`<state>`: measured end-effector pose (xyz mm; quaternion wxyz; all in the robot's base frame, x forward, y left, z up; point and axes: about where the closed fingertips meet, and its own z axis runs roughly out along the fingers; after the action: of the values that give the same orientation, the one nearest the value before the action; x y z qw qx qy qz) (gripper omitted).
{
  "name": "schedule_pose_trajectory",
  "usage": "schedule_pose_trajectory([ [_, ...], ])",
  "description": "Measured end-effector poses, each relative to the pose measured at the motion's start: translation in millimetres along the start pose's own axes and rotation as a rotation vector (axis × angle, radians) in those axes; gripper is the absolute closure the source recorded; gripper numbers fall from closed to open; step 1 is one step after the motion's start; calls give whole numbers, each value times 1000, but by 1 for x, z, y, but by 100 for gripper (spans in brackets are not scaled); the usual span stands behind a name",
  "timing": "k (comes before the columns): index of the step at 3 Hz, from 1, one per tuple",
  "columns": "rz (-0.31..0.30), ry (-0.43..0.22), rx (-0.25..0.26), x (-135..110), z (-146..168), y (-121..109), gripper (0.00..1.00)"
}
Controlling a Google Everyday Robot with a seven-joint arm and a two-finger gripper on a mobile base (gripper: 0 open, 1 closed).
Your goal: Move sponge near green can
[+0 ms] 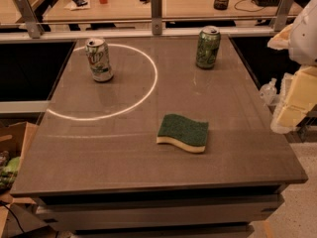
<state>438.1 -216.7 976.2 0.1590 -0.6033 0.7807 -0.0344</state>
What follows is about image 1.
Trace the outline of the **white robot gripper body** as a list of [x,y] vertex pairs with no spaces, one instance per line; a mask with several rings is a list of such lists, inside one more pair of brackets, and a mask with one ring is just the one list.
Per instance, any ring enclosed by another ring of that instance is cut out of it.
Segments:
[[310,0],[293,22],[288,52],[299,64],[317,65],[317,0]]

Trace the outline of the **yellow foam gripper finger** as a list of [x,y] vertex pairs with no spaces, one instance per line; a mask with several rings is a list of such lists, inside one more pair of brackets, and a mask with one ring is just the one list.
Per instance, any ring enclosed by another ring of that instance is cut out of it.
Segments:
[[268,41],[267,46],[274,50],[287,50],[291,28],[292,25],[285,26],[278,34]]
[[281,81],[270,129],[278,134],[294,131],[316,104],[317,67],[302,65],[295,74],[286,73]]

